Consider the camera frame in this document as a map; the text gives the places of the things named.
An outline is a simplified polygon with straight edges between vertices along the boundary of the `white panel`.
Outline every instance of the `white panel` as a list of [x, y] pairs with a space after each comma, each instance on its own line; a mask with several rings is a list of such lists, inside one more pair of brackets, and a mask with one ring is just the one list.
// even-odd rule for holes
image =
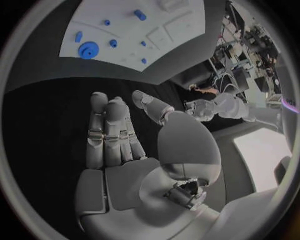
[[[66, 29], [59, 56], [79, 58], [78, 48], [85, 42], [95, 42], [99, 53], [94, 60], [141, 72], [169, 51], [205, 33], [203, 0], [176, 2], [173, 12], [167, 12], [159, 0], [83, 0]], [[146, 15], [146, 20], [134, 15], [136, 9]], [[83, 36], [76, 43], [79, 31]], [[109, 44], [112, 39], [118, 42], [116, 48]]]
[[292, 153], [283, 134], [261, 128], [233, 140], [251, 174], [257, 192], [277, 187], [274, 169]]

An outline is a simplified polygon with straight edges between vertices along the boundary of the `blue knob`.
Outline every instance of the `blue knob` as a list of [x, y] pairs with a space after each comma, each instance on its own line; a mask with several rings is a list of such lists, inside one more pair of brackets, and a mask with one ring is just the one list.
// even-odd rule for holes
[[138, 19], [141, 21], [145, 21], [147, 18], [147, 16], [139, 9], [134, 11], [134, 15], [136, 15], [138, 17]]
[[75, 37], [75, 43], [80, 43], [82, 38], [83, 38], [83, 32], [82, 31], [77, 32]]
[[78, 54], [82, 59], [92, 59], [96, 57], [98, 53], [99, 47], [97, 43], [93, 41], [87, 41], [78, 48]]
[[109, 21], [108, 19], [104, 20], [104, 25], [105, 26], [111, 25], [111, 21]]
[[118, 42], [117, 40], [115, 39], [112, 39], [109, 41], [109, 45], [112, 47], [112, 48], [116, 48], [118, 46]]

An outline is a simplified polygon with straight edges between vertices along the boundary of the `white surface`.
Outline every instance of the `white surface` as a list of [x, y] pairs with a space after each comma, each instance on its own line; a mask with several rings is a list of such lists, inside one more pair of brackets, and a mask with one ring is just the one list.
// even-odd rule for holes
[[[95, 42], [99, 53], [94, 60], [141, 72], [169, 51], [205, 33], [203, 0], [169, 0], [167, 5], [172, 12], [162, 7], [163, 2], [83, 0], [66, 29], [59, 56], [79, 58], [80, 45]], [[146, 20], [140, 21], [134, 15], [137, 9], [146, 15]], [[109, 26], [104, 25], [106, 19], [110, 20]], [[78, 31], [83, 33], [80, 43], [75, 42]], [[111, 39], [117, 40], [117, 48], [110, 47]]]
[[291, 156], [283, 134], [261, 128], [234, 139], [252, 176], [257, 192], [277, 187], [274, 169], [285, 156]]

